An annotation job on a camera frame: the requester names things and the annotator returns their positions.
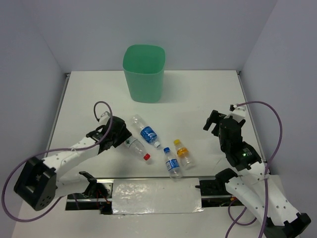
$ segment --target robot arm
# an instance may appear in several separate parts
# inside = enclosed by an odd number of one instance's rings
[[[228,162],[242,175],[241,178],[237,178],[235,174],[226,177],[225,189],[262,222],[265,204],[264,178],[267,178],[268,219],[265,235],[268,238],[296,237],[311,222],[310,218],[305,213],[299,213],[289,203],[269,175],[264,174],[265,165],[256,150],[243,141],[241,128],[245,123],[246,108],[231,106],[230,111],[228,115],[212,111],[204,126],[204,130],[208,130],[215,123],[212,134],[219,137],[220,148],[226,154]]]
[[[63,180],[62,176],[81,162],[108,150],[111,146],[116,148],[132,135],[124,120],[113,117],[109,133],[100,141],[109,124],[109,120],[103,120],[96,130],[89,132],[69,151],[58,152],[44,159],[29,159],[14,186],[14,191],[36,211],[47,207],[55,197],[71,193],[84,193],[90,196],[99,190],[106,195],[104,186],[85,171],[80,172],[74,180]]]

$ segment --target green bin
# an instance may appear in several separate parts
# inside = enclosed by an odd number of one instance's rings
[[[155,103],[162,95],[165,51],[159,46],[132,45],[123,58],[123,70],[131,98]]]

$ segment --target clear plastic bottle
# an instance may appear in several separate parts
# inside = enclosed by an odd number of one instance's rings
[[[188,152],[187,148],[180,142],[180,140],[174,140],[177,156],[179,157],[180,164],[184,169],[188,170],[195,166],[194,160]]]
[[[140,135],[145,139],[147,143],[153,145],[156,148],[160,146],[158,135],[139,115],[135,115],[132,117],[132,124],[139,131]]]
[[[176,155],[174,155],[168,147],[164,148],[165,163],[171,179],[180,179],[183,177],[182,171],[180,170]]]
[[[129,150],[134,153],[142,156],[142,158],[146,161],[151,156],[146,152],[144,145],[133,135],[131,135],[128,139],[125,140],[124,145],[128,147]]]

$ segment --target bottle with orange cap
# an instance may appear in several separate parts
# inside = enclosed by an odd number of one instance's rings
[[[195,166],[194,160],[191,157],[187,148],[180,142],[180,140],[174,140],[175,149],[177,151],[177,156],[179,157],[180,164],[184,169],[188,170]]]

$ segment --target bottle cap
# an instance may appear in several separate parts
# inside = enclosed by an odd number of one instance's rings
[[[146,154],[146,155],[143,157],[143,159],[144,159],[144,160],[148,160],[150,157],[151,157],[151,156],[150,156],[149,154]]]
[[[170,152],[169,147],[164,148],[164,153]]]
[[[178,145],[178,144],[180,144],[180,140],[179,139],[174,140],[174,145]]]
[[[159,141],[156,141],[154,144],[153,144],[156,148],[158,148],[160,146],[160,142]]]

